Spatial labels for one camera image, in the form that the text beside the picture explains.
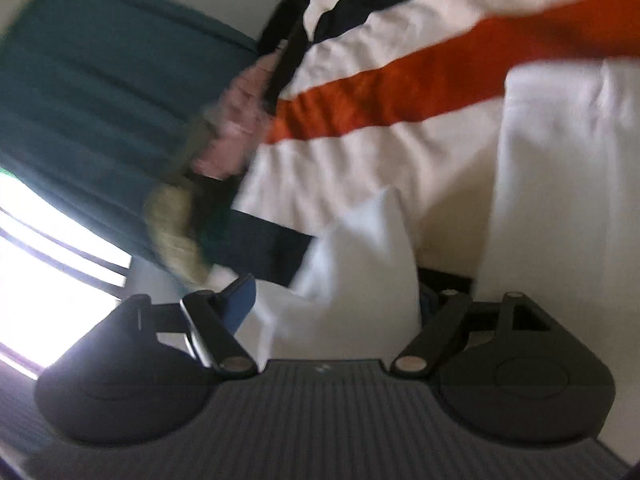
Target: bright window light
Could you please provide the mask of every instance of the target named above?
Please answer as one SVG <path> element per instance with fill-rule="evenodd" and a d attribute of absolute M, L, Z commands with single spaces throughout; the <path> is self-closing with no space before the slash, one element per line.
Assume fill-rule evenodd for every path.
<path fill-rule="evenodd" d="M 56 211 L 17 179 L 0 174 L 0 207 L 81 251 L 129 267 L 130 256 Z M 31 247 L 104 282 L 124 278 L 89 262 L 0 212 L 0 227 Z M 0 238 L 0 342 L 41 366 L 55 362 L 104 319 L 117 298 L 85 285 Z"/>

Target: teal curtain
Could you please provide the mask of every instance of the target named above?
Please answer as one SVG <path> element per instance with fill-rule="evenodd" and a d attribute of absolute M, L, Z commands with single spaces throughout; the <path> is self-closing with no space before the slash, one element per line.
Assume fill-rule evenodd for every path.
<path fill-rule="evenodd" d="M 35 0 L 0 46 L 0 167 L 156 261 L 143 204 L 254 41 L 165 0 Z"/>

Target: white towel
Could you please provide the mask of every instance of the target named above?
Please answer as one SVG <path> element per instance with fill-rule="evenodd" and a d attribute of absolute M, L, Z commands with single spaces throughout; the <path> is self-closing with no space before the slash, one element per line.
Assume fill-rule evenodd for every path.
<path fill-rule="evenodd" d="M 268 359 L 382 359 L 420 333 L 418 279 L 398 195 L 386 189 L 314 240 L 290 290 L 258 281 L 236 339 Z"/>
<path fill-rule="evenodd" d="M 601 439 L 640 460 L 640 63 L 532 64 L 506 81 L 476 298 L 530 295 L 610 368 Z"/>

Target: metal rivet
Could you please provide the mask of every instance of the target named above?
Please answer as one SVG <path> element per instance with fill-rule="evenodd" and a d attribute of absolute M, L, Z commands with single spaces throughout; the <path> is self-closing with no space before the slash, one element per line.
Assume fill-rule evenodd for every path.
<path fill-rule="evenodd" d="M 405 373 L 418 373 L 427 367 L 427 361 L 415 355 L 405 355 L 396 359 L 396 368 Z"/>
<path fill-rule="evenodd" d="M 220 363 L 220 368 L 233 374 L 242 374 L 253 368 L 254 363 L 246 357 L 227 357 Z"/>

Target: orange stripe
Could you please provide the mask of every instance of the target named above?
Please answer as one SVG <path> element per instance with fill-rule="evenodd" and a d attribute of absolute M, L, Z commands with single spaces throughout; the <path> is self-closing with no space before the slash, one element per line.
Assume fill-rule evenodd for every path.
<path fill-rule="evenodd" d="M 278 102 L 269 143 L 418 122 L 504 92 L 507 72 L 543 59 L 640 56 L 640 0 L 582 0 L 488 18 L 462 36 Z"/>

